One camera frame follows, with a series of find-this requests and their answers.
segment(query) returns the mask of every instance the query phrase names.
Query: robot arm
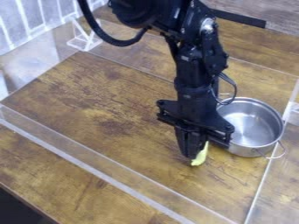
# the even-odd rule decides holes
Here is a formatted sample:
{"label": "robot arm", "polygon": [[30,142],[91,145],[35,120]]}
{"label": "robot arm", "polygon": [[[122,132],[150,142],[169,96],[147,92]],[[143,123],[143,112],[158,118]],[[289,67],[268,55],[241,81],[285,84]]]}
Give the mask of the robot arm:
{"label": "robot arm", "polygon": [[173,125],[182,154],[196,159],[209,141],[230,147],[236,127],[218,113],[220,79],[236,88],[237,84],[224,73],[229,55],[221,41],[217,18],[200,0],[111,0],[111,8],[121,22],[143,28],[129,41],[103,35],[93,21],[87,0],[79,5],[97,34],[113,45],[133,45],[147,29],[158,30],[166,38],[177,64],[176,89],[178,101],[161,100],[158,119]]}

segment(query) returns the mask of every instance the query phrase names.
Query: table surface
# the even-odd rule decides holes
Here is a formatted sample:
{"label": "table surface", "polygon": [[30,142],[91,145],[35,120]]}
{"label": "table surface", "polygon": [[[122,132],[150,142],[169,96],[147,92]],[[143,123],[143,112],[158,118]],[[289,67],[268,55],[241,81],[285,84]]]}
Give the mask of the table surface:
{"label": "table surface", "polygon": [[[298,79],[298,38],[224,20],[221,27],[225,48],[236,58],[229,75],[240,95],[261,99],[284,113]],[[244,222],[268,161],[236,157],[213,146],[208,163],[192,168],[173,127],[156,119],[156,101],[176,98],[168,47],[150,35],[130,48],[141,52],[138,56],[127,55],[127,49],[119,54],[115,50],[103,45],[101,54],[123,65],[78,52],[3,104]],[[177,222],[10,129],[2,127],[0,133],[2,186],[55,221]]]}

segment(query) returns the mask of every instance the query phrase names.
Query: metal bowl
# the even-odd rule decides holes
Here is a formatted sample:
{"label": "metal bowl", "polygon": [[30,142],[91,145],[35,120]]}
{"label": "metal bowl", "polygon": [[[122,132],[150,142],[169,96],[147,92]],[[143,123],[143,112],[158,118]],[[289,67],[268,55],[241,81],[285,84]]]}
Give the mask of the metal bowl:
{"label": "metal bowl", "polygon": [[260,100],[240,97],[230,105],[220,105],[218,111],[237,129],[229,151],[248,158],[266,155],[285,132],[277,110]]}

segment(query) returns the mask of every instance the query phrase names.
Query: yellow object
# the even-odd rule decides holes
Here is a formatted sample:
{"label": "yellow object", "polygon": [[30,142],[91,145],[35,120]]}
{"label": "yellow object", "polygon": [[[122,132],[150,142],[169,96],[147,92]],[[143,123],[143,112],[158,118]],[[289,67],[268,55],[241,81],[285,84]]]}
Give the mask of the yellow object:
{"label": "yellow object", "polygon": [[204,165],[210,150],[210,142],[206,143],[204,150],[198,154],[198,157],[192,161],[192,166]]}

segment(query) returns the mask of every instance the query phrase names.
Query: pot handle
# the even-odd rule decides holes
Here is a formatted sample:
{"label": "pot handle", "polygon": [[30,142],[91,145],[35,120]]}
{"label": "pot handle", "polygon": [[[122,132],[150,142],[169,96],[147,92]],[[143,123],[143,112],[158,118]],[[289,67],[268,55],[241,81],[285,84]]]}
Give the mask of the pot handle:
{"label": "pot handle", "polygon": [[264,152],[261,152],[260,151],[260,149],[253,149],[264,158],[266,158],[266,159],[269,159],[269,160],[273,160],[273,159],[280,159],[280,158],[282,158],[285,155],[286,155],[286,153],[288,153],[288,148],[284,146],[284,144],[282,144],[282,142],[281,141],[278,141],[278,143],[281,144],[281,146],[282,146],[282,148],[284,148],[284,153],[282,153],[282,155],[280,155],[278,157],[268,157],[268,155],[264,153]]}

